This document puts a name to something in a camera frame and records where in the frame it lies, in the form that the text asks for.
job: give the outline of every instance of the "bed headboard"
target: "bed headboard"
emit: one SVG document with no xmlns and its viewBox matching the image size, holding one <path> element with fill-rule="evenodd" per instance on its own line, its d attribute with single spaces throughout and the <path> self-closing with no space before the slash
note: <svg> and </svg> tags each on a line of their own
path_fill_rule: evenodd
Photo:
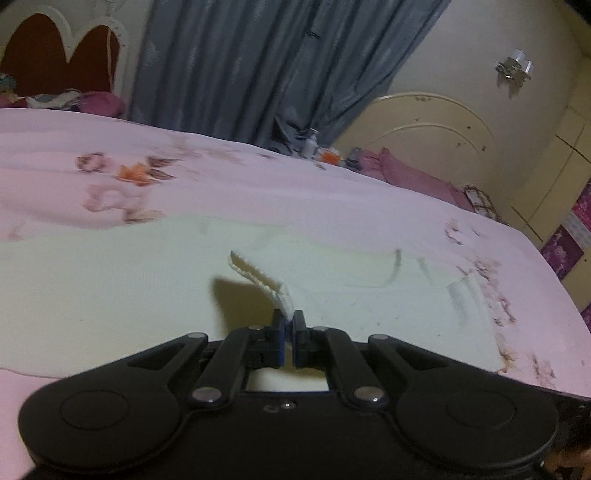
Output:
<svg viewBox="0 0 591 480">
<path fill-rule="evenodd" d="M 344 155 L 386 147 L 407 165 L 438 179 L 487 191 L 498 164 L 491 131 L 469 108 L 433 93 L 374 100 L 336 140 Z"/>
<path fill-rule="evenodd" d="M 14 26 L 0 72 L 14 77 L 21 96 L 68 88 L 120 94 L 127 45 L 123 25 L 111 17 L 95 18 L 74 35 L 61 12 L 45 5 Z"/>
</svg>

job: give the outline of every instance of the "floral pattern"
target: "floral pattern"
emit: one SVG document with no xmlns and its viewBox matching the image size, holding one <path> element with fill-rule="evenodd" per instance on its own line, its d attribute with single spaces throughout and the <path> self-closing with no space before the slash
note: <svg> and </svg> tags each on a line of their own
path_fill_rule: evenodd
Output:
<svg viewBox="0 0 591 480">
<path fill-rule="evenodd" d="M 562 280 L 583 256 L 583 249 L 566 228 L 558 227 L 550 241 L 542 248 L 541 254 Z"/>
<path fill-rule="evenodd" d="M 548 360 L 539 358 L 535 352 L 519 355 L 507 342 L 504 333 L 515 328 L 517 318 L 511 312 L 511 302 L 500 289 L 498 273 L 501 263 L 485 258 L 477 252 L 480 249 L 477 242 L 487 241 L 488 237 L 477 232 L 467 225 L 461 225 L 458 220 L 450 218 L 444 227 L 444 234 L 455 246 L 462 251 L 470 268 L 467 270 L 458 266 L 464 275 L 475 273 L 478 275 L 478 283 L 489 307 L 492 320 L 495 323 L 495 339 L 499 354 L 503 361 L 503 368 L 498 373 L 530 370 L 538 385 L 546 388 L 555 388 L 554 371 Z"/>
<path fill-rule="evenodd" d="M 585 325 L 587 325 L 587 328 L 591 332 L 591 303 L 581 312 L 581 317 L 583 317 Z"/>
<path fill-rule="evenodd" d="M 591 181 L 583 189 L 579 199 L 573 206 L 573 213 L 591 231 Z"/>
<path fill-rule="evenodd" d="M 164 216 L 158 210 L 149 210 L 150 188 L 161 180 L 174 177 L 160 170 L 178 162 L 175 158 L 147 157 L 146 163 L 132 166 L 117 165 L 105 153 L 91 153 L 78 157 L 76 166 L 86 173 L 98 173 L 97 182 L 86 189 L 88 197 L 82 206 L 89 212 L 123 210 L 125 223 L 157 220 Z"/>
</svg>

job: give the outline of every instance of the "screw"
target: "screw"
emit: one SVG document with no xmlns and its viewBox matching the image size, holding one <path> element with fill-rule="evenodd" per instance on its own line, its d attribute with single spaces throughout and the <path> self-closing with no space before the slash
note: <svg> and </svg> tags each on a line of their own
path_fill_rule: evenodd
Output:
<svg viewBox="0 0 591 480">
<path fill-rule="evenodd" d="M 222 398 L 222 391 L 215 387 L 200 387 L 191 393 L 191 396 L 199 403 L 211 404 Z"/>
<path fill-rule="evenodd" d="M 386 393 L 379 387 L 359 387 L 353 392 L 355 398 L 367 403 L 377 403 Z"/>
<path fill-rule="evenodd" d="M 281 408 L 283 408 L 283 410 L 293 410 L 296 407 L 297 407 L 297 405 L 295 404 L 295 402 L 292 402 L 289 400 L 287 400 L 281 404 Z"/>
</svg>

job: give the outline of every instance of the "gray curtain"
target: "gray curtain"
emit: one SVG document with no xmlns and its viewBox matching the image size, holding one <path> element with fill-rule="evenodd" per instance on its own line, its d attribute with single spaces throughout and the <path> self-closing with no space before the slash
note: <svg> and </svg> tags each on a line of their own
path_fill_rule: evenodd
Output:
<svg viewBox="0 0 591 480">
<path fill-rule="evenodd" d="M 129 119 L 290 152 L 328 144 L 450 0 L 154 0 Z"/>
</svg>

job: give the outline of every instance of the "pillow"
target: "pillow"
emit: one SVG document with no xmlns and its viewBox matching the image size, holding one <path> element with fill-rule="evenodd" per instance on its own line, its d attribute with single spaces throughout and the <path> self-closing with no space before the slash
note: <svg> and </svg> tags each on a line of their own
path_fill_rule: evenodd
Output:
<svg viewBox="0 0 591 480">
<path fill-rule="evenodd" d="M 467 207 L 468 210 L 472 210 L 465 195 L 453 185 L 409 167 L 394 157 L 387 148 L 382 149 L 379 157 L 384 177 L 390 185 L 423 193 L 460 208 Z"/>
<path fill-rule="evenodd" d="M 385 181 L 395 187 L 429 195 L 469 212 L 474 211 L 461 190 L 416 168 L 409 167 L 394 157 L 387 148 L 383 148 L 379 154 L 363 150 L 359 156 L 359 165 L 360 173 L 363 175 Z"/>
<path fill-rule="evenodd" d="M 86 92 L 80 98 L 80 112 L 119 117 L 125 112 L 122 99 L 110 92 Z"/>
<path fill-rule="evenodd" d="M 363 175 L 387 182 L 382 171 L 380 156 L 371 150 L 363 150 L 358 158 L 359 171 Z"/>
</svg>

